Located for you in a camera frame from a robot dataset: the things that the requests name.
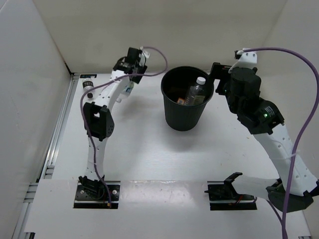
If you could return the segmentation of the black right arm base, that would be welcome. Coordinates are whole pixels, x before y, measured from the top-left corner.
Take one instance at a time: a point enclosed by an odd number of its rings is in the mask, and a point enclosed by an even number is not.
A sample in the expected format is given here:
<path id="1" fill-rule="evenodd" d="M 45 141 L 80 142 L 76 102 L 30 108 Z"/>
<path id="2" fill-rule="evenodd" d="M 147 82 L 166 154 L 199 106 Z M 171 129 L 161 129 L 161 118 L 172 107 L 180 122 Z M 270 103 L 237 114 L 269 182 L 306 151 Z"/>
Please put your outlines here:
<path id="1" fill-rule="evenodd" d="M 238 194 L 232 183 L 243 173 L 235 172 L 224 181 L 208 181 L 207 190 L 211 211 L 251 211 L 257 210 L 257 197 Z"/>

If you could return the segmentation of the clear bottle blue label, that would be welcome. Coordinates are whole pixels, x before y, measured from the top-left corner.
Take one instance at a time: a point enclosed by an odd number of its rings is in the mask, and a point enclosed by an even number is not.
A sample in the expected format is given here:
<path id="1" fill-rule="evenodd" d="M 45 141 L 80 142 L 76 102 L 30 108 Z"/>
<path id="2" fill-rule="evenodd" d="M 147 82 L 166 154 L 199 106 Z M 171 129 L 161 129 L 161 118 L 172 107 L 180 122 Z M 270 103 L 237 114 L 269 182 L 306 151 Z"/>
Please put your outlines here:
<path id="1" fill-rule="evenodd" d="M 130 81 L 126 85 L 126 87 L 122 90 L 122 92 L 120 93 L 120 95 L 117 98 L 116 102 L 120 103 L 122 100 L 127 99 L 130 96 L 134 86 L 135 86 L 135 83 L 133 81 Z"/>

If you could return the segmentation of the clear plastic bottle white cap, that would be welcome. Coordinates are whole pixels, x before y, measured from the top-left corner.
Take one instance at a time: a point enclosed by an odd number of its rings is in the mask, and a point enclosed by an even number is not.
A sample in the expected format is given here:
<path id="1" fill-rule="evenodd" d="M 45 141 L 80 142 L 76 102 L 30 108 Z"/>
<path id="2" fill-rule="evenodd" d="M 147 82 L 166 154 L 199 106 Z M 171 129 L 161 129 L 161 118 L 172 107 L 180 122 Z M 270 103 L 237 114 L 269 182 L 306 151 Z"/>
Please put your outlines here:
<path id="1" fill-rule="evenodd" d="M 206 98 L 206 79 L 204 77 L 198 77 L 196 83 L 191 86 L 187 92 L 185 105 L 196 106 L 202 104 Z"/>

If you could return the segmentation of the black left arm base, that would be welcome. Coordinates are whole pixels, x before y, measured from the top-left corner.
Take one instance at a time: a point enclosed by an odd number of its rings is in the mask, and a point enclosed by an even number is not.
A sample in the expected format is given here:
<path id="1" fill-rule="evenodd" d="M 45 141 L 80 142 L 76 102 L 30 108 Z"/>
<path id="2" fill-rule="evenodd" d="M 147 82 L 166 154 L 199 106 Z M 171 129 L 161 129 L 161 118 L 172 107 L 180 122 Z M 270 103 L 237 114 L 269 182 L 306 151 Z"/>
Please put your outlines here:
<path id="1" fill-rule="evenodd" d="M 120 181 L 107 181 L 107 188 L 100 180 L 80 176 L 74 198 L 75 209 L 117 209 L 120 198 Z"/>

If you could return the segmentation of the orange cap juice bottle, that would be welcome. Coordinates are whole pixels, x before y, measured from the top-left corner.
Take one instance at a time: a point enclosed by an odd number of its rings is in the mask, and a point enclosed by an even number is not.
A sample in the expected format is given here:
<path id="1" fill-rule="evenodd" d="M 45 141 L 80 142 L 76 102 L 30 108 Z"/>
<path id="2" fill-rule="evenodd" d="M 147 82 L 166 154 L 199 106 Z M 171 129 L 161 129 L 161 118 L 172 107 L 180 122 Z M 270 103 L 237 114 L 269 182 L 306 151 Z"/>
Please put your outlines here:
<path id="1" fill-rule="evenodd" d="M 185 104 L 185 99 L 182 99 L 182 98 L 178 98 L 177 104 L 180 104 L 180 105 L 184 105 Z"/>

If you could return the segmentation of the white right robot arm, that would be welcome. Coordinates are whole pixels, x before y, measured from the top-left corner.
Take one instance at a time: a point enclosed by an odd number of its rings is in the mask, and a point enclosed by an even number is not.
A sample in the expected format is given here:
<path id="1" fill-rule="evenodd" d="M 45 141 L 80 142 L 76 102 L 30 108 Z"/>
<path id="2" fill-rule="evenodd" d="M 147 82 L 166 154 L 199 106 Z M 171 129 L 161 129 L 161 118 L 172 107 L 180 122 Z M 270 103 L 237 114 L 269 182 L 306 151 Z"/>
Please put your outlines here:
<path id="1" fill-rule="evenodd" d="M 231 68 L 213 63 L 209 79 L 219 80 L 216 93 L 225 96 L 229 110 L 237 116 L 254 138 L 261 144 L 275 166 L 278 179 L 262 179 L 235 172 L 216 189 L 207 192 L 215 200 L 238 200 L 241 196 L 255 196 L 269 200 L 276 209 L 284 209 L 291 158 L 295 157 L 287 211 L 306 209 L 319 194 L 319 181 L 307 169 L 293 146 L 284 118 L 278 107 L 260 97 L 261 78 L 257 68 Z"/>

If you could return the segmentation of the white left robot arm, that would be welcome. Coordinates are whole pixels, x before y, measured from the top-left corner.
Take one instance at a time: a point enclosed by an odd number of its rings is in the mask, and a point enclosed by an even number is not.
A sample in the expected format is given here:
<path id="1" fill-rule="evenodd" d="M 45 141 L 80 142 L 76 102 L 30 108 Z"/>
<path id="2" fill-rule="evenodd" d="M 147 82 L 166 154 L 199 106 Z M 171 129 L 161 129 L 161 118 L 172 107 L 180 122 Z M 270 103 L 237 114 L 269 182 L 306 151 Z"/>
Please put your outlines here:
<path id="1" fill-rule="evenodd" d="M 114 131 L 114 121 L 111 115 L 112 108 L 116 101 L 125 98 L 124 92 L 134 83 L 139 83 L 141 76 L 125 77 L 120 80 L 120 76 L 128 74 L 143 74 L 146 69 L 146 61 L 149 53 L 142 48 L 129 48 L 127 56 L 118 60 L 114 66 L 109 81 L 114 82 L 105 86 L 101 93 L 91 102 L 85 103 L 83 110 L 88 124 L 92 140 L 89 140 L 89 153 L 87 168 L 84 176 L 79 177 L 80 183 L 87 187 L 87 193 L 93 199 L 103 197 L 105 188 L 100 184 L 100 178 L 104 178 L 104 154 L 108 138 Z"/>

